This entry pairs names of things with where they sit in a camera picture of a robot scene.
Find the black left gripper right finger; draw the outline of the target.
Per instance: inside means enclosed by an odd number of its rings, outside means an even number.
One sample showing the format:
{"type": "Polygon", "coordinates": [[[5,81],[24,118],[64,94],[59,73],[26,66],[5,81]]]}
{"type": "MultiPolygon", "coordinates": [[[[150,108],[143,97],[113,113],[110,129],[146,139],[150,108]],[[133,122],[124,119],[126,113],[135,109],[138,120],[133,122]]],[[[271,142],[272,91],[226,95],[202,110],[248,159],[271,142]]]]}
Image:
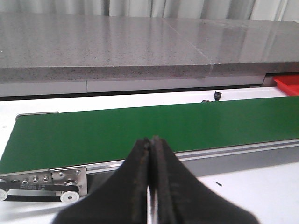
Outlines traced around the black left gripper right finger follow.
{"type": "Polygon", "coordinates": [[[200,182],[166,140],[154,137],[150,150],[151,187],[159,224],[257,224],[258,219],[200,182]]]}

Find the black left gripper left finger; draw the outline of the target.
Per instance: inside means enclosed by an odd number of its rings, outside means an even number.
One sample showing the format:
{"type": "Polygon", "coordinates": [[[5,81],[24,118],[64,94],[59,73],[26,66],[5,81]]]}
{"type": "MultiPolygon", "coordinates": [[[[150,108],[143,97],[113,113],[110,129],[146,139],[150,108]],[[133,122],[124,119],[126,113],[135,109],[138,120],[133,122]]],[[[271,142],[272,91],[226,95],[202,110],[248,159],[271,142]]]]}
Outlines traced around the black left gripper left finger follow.
{"type": "Polygon", "coordinates": [[[122,165],[82,200],[63,209],[55,224],[145,224],[150,140],[137,140],[122,165]]]}

